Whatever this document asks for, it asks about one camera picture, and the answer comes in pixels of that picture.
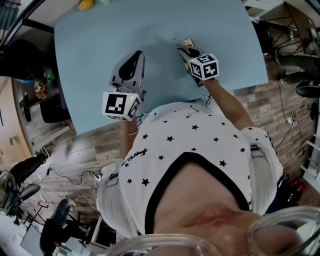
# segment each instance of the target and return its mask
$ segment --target clear goggles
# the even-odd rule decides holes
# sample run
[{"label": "clear goggles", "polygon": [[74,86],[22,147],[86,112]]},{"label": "clear goggles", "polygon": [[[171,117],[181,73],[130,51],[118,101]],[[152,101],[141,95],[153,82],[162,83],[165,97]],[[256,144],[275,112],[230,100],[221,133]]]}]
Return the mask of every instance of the clear goggles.
[{"label": "clear goggles", "polygon": [[[320,256],[320,208],[292,207],[266,215],[251,224],[245,237],[245,255]],[[208,241],[183,234],[149,234],[126,239],[113,245],[106,255],[224,256]]]}]

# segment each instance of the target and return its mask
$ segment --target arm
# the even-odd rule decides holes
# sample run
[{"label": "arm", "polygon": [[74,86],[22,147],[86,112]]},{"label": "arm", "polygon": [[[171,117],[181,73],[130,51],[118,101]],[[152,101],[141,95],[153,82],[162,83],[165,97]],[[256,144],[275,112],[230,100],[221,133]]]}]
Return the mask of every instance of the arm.
[{"label": "arm", "polygon": [[132,121],[122,121],[121,132],[123,135],[120,139],[120,157],[125,158],[132,148],[135,138],[137,136],[138,126],[137,120],[134,118]]},{"label": "arm", "polygon": [[216,80],[209,79],[202,81],[212,98],[215,100],[224,116],[238,129],[242,130],[246,127],[253,127],[247,111],[241,103],[223,89]]}]

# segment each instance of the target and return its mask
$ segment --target wrist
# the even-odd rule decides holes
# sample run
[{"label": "wrist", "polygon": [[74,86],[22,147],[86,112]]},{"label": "wrist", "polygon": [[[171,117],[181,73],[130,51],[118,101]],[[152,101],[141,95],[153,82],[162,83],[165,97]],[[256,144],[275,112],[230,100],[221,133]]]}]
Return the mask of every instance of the wrist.
[{"label": "wrist", "polygon": [[202,80],[201,82],[206,88],[218,85],[217,80],[215,80],[214,78],[208,79],[208,80]]},{"label": "wrist", "polygon": [[134,118],[132,121],[123,121],[121,125],[121,133],[123,135],[133,134],[138,131],[137,120]]}]

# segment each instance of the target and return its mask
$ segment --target red object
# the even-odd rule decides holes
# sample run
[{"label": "red object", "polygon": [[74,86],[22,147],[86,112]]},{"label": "red object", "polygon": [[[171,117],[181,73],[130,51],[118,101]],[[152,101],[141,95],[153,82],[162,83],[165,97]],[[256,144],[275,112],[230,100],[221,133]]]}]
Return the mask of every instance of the red object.
[{"label": "red object", "polygon": [[290,180],[289,186],[295,187],[296,191],[300,194],[302,194],[306,189],[305,183],[299,177],[294,177],[292,180]]}]

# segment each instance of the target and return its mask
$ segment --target yellow object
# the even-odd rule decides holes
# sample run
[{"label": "yellow object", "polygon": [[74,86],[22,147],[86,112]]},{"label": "yellow object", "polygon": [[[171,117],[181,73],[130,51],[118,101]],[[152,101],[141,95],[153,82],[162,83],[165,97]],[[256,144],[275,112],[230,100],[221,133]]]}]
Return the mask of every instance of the yellow object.
[{"label": "yellow object", "polygon": [[95,0],[80,0],[78,3],[78,9],[80,11],[87,11],[89,10],[92,6],[94,6]]}]

